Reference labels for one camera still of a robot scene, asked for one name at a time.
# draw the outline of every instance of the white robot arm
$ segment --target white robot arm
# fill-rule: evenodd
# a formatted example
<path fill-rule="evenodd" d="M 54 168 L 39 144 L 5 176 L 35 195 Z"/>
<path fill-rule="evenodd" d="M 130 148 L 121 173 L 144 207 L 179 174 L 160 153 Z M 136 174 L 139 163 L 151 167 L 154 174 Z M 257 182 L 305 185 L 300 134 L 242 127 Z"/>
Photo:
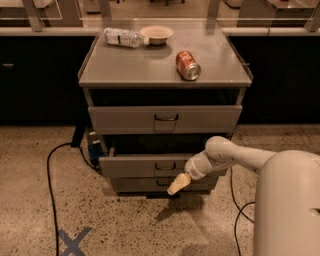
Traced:
<path fill-rule="evenodd" d="M 168 188 L 174 194 L 208 173 L 239 164 L 258 173 L 255 256 L 316 256 L 320 252 L 320 156 L 271 152 L 212 137 Z"/>

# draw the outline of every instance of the plastic bottle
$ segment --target plastic bottle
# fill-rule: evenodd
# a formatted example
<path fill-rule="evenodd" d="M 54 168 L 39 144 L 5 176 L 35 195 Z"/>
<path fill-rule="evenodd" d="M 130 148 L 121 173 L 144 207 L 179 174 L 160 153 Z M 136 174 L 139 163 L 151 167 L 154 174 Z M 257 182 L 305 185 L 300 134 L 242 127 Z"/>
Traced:
<path fill-rule="evenodd" d="M 144 37 L 141 33 L 120 29 L 120 28 L 105 28 L 104 36 L 108 44 L 137 48 L 144 45 L 149 45 L 149 38 Z"/>

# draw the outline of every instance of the floor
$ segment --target floor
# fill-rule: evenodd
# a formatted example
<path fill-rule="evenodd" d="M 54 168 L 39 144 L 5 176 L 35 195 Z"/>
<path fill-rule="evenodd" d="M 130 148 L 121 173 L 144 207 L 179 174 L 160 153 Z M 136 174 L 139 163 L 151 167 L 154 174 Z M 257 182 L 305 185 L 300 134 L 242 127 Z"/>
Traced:
<path fill-rule="evenodd" d="M 0 255 L 55 255 L 47 158 L 72 140 L 73 127 L 0 127 Z M 232 141 L 272 151 L 320 154 L 320 125 L 239 125 Z M 86 140 L 81 147 L 87 156 Z M 86 165 L 77 148 L 65 146 L 50 158 L 56 201 L 59 255 L 237 255 L 238 210 L 230 170 L 209 195 L 175 199 L 118 197 L 109 182 Z M 257 176 L 233 168 L 237 203 L 255 199 Z M 254 205 L 245 210 L 254 218 Z M 242 255 L 252 255 L 251 222 L 240 217 Z"/>

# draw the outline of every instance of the closed drawer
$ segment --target closed drawer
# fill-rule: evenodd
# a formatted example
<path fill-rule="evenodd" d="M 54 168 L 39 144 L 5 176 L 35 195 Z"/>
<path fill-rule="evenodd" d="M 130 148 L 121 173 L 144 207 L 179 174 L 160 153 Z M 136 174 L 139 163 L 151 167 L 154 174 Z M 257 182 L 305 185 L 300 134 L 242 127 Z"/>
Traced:
<path fill-rule="evenodd" d="M 231 133 L 241 105 L 89 107 L 97 134 Z"/>
<path fill-rule="evenodd" d="M 115 192 L 166 192 L 173 178 L 112 178 L 111 185 Z M 205 177 L 192 181 L 182 191 L 210 191 L 215 188 L 218 177 Z"/>
<path fill-rule="evenodd" d="M 184 172 L 185 163 L 192 155 L 134 155 L 100 157 L 99 163 L 105 177 L 141 178 L 171 177 Z M 225 175 L 226 170 L 210 173 L 207 177 Z"/>

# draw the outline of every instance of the bowl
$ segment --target bowl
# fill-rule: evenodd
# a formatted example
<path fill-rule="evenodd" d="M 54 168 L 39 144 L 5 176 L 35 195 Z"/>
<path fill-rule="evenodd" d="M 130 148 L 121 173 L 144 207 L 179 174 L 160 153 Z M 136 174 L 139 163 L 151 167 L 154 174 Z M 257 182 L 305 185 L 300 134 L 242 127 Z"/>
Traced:
<path fill-rule="evenodd" d="M 171 28 L 160 25 L 143 27 L 140 33 L 148 37 L 152 45 L 163 45 L 167 42 L 167 39 L 174 34 Z"/>

